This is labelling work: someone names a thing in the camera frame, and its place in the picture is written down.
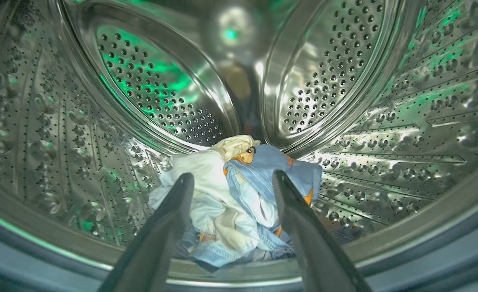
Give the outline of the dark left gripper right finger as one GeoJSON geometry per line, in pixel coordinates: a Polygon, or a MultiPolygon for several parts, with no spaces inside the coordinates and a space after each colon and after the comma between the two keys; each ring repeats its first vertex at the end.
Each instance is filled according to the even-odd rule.
{"type": "Polygon", "coordinates": [[[306,292],[371,292],[283,170],[273,172],[280,223],[290,234],[306,292]]]}

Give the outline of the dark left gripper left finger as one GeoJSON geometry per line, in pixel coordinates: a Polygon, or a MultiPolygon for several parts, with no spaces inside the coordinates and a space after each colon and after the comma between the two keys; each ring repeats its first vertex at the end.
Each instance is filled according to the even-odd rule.
{"type": "Polygon", "coordinates": [[[100,292],[165,290],[176,244],[189,225],[193,192],[193,174],[182,174],[102,282],[100,292]]]}

